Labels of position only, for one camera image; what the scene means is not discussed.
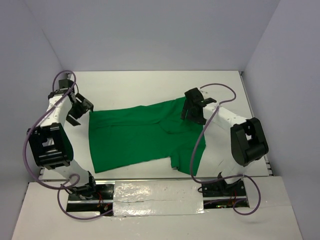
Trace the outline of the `green t-shirt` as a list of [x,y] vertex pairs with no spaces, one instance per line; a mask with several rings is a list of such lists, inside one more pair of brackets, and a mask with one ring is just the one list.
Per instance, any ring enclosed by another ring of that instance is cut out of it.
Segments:
[[95,173],[170,159],[170,167],[196,174],[206,148],[203,126],[181,119],[185,98],[90,112],[88,139]]

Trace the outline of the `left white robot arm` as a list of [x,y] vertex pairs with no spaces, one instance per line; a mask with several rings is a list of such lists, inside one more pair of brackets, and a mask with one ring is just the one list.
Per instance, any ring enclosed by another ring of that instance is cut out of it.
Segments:
[[98,186],[93,175],[75,160],[64,125],[79,126],[78,119],[92,112],[94,105],[80,93],[75,93],[74,81],[62,79],[58,85],[58,89],[48,95],[49,114],[41,118],[34,130],[28,131],[29,146],[37,166],[69,179],[72,187],[68,192],[90,200],[98,194]]

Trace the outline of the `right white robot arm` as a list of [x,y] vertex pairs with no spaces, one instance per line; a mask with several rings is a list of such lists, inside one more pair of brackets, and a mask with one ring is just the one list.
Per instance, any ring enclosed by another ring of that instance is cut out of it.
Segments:
[[219,126],[229,135],[232,158],[213,182],[218,182],[217,190],[221,195],[228,196],[235,189],[234,183],[244,177],[250,164],[269,152],[262,124],[256,117],[245,118],[222,107],[227,103],[226,100],[218,103],[211,97],[205,98],[197,87],[186,91],[184,96],[180,118],[203,126],[191,154],[190,175],[195,177],[193,163],[201,139],[205,133],[213,132],[211,124]]

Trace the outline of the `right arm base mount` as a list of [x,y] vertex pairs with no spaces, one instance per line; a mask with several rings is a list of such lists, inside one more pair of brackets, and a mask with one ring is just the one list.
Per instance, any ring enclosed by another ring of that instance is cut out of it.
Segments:
[[197,191],[202,194],[204,209],[227,209],[248,207],[247,193],[241,177],[223,179],[222,173],[216,179],[196,180],[200,184]]

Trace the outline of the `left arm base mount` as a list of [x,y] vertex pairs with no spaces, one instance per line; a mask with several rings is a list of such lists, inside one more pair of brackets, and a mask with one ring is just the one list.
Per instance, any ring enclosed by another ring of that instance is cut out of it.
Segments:
[[98,212],[113,215],[115,182],[98,182],[93,190],[84,190],[80,193],[68,195],[66,211],[68,213]]

